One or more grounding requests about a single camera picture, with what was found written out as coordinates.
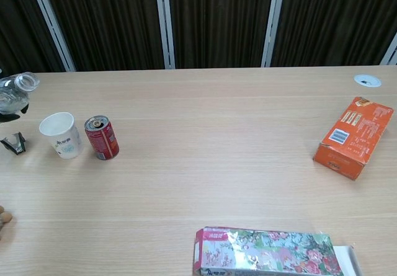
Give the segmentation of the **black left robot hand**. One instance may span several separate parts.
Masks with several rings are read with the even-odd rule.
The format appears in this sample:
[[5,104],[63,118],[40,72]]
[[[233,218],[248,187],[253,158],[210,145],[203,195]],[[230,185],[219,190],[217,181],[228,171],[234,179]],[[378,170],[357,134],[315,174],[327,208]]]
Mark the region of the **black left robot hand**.
[[[19,110],[20,113],[25,114],[29,109],[29,104],[27,104],[23,109]],[[18,120],[20,115],[18,112],[14,114],[0,114],[0,123],[11,122],[14,120]]]

